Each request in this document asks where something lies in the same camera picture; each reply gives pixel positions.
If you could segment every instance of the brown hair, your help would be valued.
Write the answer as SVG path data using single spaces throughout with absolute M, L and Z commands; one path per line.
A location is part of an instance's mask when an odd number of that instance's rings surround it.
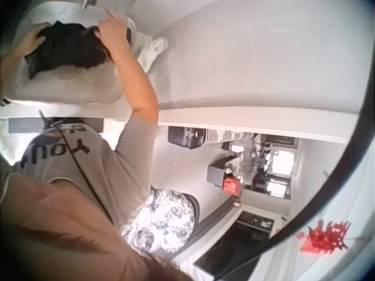
M 194 281 L 185 272 L 182 272 L 174 264 L 162 260 L 159 262 L 154 256 L 142 257 L 148 273 L 144 281 Z

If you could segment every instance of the white sink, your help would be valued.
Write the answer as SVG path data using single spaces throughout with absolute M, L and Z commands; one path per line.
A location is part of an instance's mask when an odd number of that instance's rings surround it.
M 77 3 L 45 2 L 32 9 L 23 19 L 13 41 L 13 46 L 16 46 L 22 40 L 24 34 L 32 25 L 38 23 L 49 22 L 54 24 L 59 20 L 62 23 L 80 23 L 85 27 L 90 27 L 98 25 L 99 21 L 106 17 L 105 9 L 96 6 L 88 6 L 86 9 L 82 9 L 81 4 Z M 128 27 L 131 29 L 133 44 L 137 30 L 131 19 L 128 19 Z M 54 71 L 52 78 L 50 76 L 51 71 Z M 75 71 L 80 71 L 80 73 L 83 71 L 86 74 L 84 76 L 77 75 Z M 32 80 L 28 78 L 28 65 L 25 60 L 22 60 L 5 92 L 5 96 L 12 101 L 64 104 L 110 104 L 119 99 L 121 94 L 121 83 L 110 60 L 88 70 L 63 66 L 55 70 L 43 71 Z

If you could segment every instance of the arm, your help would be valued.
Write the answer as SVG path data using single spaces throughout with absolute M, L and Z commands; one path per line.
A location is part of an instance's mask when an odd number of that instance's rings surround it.
M 38 33 L 50 26 L 49 23 L 41 23 L 32 27 L 22 39 L 21 43 L 7 54 L 0 62 L 1 68 L 1 97 L 6 84 L 14 75 L 19 62 L 24 56 L 34 52 L 36 48 L 41 45 L 46 38 L 44 36 L 37 38 Z
M 127 18 L 109 13 L 108 19 L 100 22 L 96 36 L 111 53 L 132 114 L 150 124 L 157 124 L 158 99 L 147 75 L 131 53 L 126 32 Z

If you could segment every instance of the red object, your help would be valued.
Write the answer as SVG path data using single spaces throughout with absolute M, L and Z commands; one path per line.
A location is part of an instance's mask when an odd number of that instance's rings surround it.
M 326 230 L 323 230 L 324 221 L 319 220 L 318 226 L 315 229 L 309 227 L 309 235 L 306 236 L 306 241 L 300 251 L 311 253 L 333 253 L 335 249 L 347 249 L 343 242 L 344 237 L 349 229 L 351 222 L 341 222 L 340 224 L 333 224 L 330 221 L 327 224 Z M 302 233 L 297 235 L 298 239 L 302 239 Z
M 227 177 L 223 183 L 223 190 L 233 195 L 238 195 L 240 192 L 240 181 L 235 177 Z

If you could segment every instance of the gray cloth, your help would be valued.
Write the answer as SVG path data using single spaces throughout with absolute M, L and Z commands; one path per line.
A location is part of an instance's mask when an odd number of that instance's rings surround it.
M 130 225 L 150 195 L 157 126 L 132 116 L 115 151 L 86 124 L 63 124 L 59 128 L 117 229 Z M 101 208 L 56 128 L 35 137 L 11 172 L 47 183 L 71 181 Z

